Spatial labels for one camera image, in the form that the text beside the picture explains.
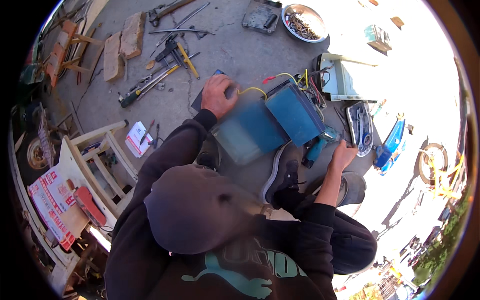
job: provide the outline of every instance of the metal bowl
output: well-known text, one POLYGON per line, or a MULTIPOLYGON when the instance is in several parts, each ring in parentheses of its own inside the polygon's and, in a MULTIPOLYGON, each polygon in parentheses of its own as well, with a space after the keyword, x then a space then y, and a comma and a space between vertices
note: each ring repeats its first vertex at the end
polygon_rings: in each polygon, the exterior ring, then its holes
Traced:
POLYGON ((310 7, 305 6, 305 5, 290 4, 290 5, 285 6, 282 9, 282 21, 283 21, 283 25, 285 25, 285 27, 288 29, 288 31, 290 31, 291 34, 293 34, 295 37, 297 37, 297 38, 299 38, 302 41, 305 41, 307 43, 320 43, 323 40, 325 40, 327 35, 328 35, 326 27, 325 27, 325 23, 324 23, 322 17, 319 14, 317 14, 316 11, 314 11, 313 9, 311 9, 310 7), (287 13, 299 13, 299 14, 303 15, 303 17, 305 17, 306 19, 311 20, 313 25, 314 25, 314 28, 317 29, 317 30, 315 30, 315 34, 317 34, 320 38, 319 39, 306 39, 306 38, 303 38, 303 37, 299 36, 295 32, 293 32, 290 29, 290 27, 287 25, 287 22, 285 21, 285 16, 287 15, 287 13))

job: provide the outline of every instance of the gray ground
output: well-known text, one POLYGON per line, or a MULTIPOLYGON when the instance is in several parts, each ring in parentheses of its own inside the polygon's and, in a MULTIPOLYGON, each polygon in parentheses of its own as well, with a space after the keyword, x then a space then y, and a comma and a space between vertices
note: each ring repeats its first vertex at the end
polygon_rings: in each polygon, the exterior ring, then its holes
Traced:
MULTIPOLYGON (((172 28, 176 22, 205 2, 206 0, 194 1, 176 10, 164 17, 158 28, 172 28)), ((262 85, 264 78, 280 72, 295 74, 303 72, 305 68, 310 70, 312 59, 323 52, 356 57, 366 62, 375 61, 379 65, 379 77, 372 78, 373 86, 385 94, 387 104, 374 122, 374 144, 380 144, 387 137, 398 112, 405 112, 408 123, 413 124, 417 132, 408 137, 407 151, 386 176, 378 175, 372 168, 373 152, 363 158, 357 157, 348 170, 364 175, 367 182, 366 197, 355 218, 377 233, 388 233, 396 225, 398 230, 395 238, 386 239, 388 243, 380 245, 379 249, 401 249, 416 230, 419 230, 411 226, 403 228, 402 223, 397 222, 412 209, 422 189, 421 180, 414 172, 418 148, 427 139, 429 143, 445 145, 450 165, 453 164, 456 154, 459 129, 458 77, 453 52, 441 28, 423 4, 414 0, 395 10, 395 14, 400 15, 405 22, 402 30, 390 21, 391 9, 370 10, 361 7, 357 1, 297 1, 314 8, 325 20, 330 34, 322 43, 309 44, 293 39, 280 22, 271 36, 243 29, 241 20, 248 2, 211 0, 209 6, 182 26, 188 28, 195 25, 198 29, 216 34, 201 40, 197 40, 193 33, 185 33, 182 39, 177 38, 190 53, 201 52, 192 60, 200 80, 195 79, 189 71, 179 68, 163 80, 165 90, 152 89, 140 101, 126 109, 121 108, 118 92, 124 95, 140 77, 149 74, 145 66, 151 60, 149 56, 155 49, 155 43, 162 36, 145 33, 142 54, 128 60, 126 82, 123 79, 112 84, 104 82, 102 56, 89 85, 86 80, 76 85, 76 72, 67 72, 58 84, 60 101, 65 106, 68 101, 73 102, 85 132, 123 119, 130 122, 129 127, 139 120, 148 125, 155 119, 160 123, 160 137, 165 138, 184 119, 195 115, 196 112, 190 104, 202 89, 205 80, 216 69, 230 75, 242 88, 256 86, 268 91, 282 80, 262 85), (378 24, 389 33, 393 50, 388 52, 388 56, 365 43, 363 29, 369 24, 378 24), (419 29, 428 34, 419 34, 419 29), (449 123, 439 122, 439 117, 446 113, 449 114, 449 123)), ((158 4, 160 2, 152 0, 108 1, 98 17, 94 21, 89 20, 93 26, 102 23, 101 27, 96 29, 94 38, 105 39, 108 34, 120 31, 128 16, 139 11, 148 11, 158 4)), ((147 22, 145 32, 152 29, 147 22)), ((49 38, 55 38, 57 34, 58 32, 54 31, 49 38)), ((85 65, 94 52, 94 49, 87 49, 85 65)), ((257 97, 255 92, 248 95, 257 97)), ((57 100, 52 96, 46 96, 45 100, 54 115, 61 114, 61 105, 57 100)), ((329 102, 324 111, 325 123, 341 131, 343 126, 333 107, 345 105, 347 104, 342 102, 329 102)), ((139 169, 152 149, 144 157, 135 158, 123 142, 128 130, 129 128, 125 128, 118 131, 116 138, 134 166, 139 169)), ((309 182, 324 175, 334 148, 334 144, 327 146, 313 168, 305 172, 305 178, 309 182)), ((222 171, 248 190, 258 192, 269 176, 273 155, 265 155, 242 168, 229 163, 225 158, 222 171)), ((442 205, 444 204, 438 202, 436 206, 442 208, 442 205)), ((427 224, 424 231, 429 232, 429 226, 427 224)))

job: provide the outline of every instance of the black sneaker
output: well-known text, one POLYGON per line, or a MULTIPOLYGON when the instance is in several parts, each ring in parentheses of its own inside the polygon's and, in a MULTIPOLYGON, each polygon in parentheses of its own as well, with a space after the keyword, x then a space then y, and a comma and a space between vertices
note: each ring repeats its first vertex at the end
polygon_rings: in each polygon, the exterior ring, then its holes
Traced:
POLYGON ((275 154, 272 174, 261 190, 264 203, 270 203, 274 209, 280 207, 274 203, 273 194, 285 188, 299 189, 298 169, 303 156, 303 147, 296 147, 291 141, 278 149, 275 154))
POLYGON ((216 140, 211 134, 208 134, 207 138, 202 144, 200 154, 197 156, 197 165, 205 166, 215 172, 218 172, 220 159, 221 158, 219 155, 216 140))

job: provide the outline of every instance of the hand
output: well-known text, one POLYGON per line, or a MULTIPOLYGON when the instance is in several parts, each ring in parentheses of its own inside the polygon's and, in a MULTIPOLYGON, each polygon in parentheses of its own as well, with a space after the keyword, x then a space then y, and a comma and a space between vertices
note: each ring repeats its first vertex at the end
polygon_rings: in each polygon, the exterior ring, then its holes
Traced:
POLYGON ((215 74, 210 77, 204 86, 202 92, 202 109, 208 109, 219 120, 223 115, 229 112, 237 102, 239 85, 237 84, 230 99, 225 97, 225 90, 235 83, 230 77, 224 74, 215 74))
POLYGON ((345 140, 341 140, 340 144, 336 147, 333 152, 332 160, 328 165, 328 168, 331 168, 340 173, 352 162, 355 158, 355 155, 358 153, 358 148, 355 146, 353 148, 347 147, 345 140))

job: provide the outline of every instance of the person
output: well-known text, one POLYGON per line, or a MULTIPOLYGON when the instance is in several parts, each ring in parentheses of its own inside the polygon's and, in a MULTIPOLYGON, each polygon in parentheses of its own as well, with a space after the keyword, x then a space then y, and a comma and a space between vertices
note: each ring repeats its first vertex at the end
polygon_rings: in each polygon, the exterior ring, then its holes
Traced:
POLYGON ((357 153, 344 141, 317 197, 299 193, 302 148, 283 149, 267 200, 299 221, 248 214, 242 203, 249 193, 214 167, 193 164, 205 153, 207 132, 237 101, 238 87, 225 97, 229 86, 225 75, 209 78, 200 112, 140 169, 113 230, 104 274, 109 300, 336 299, 334 273, 373 263, 371 233, 335 208, 342 171, 357 153))

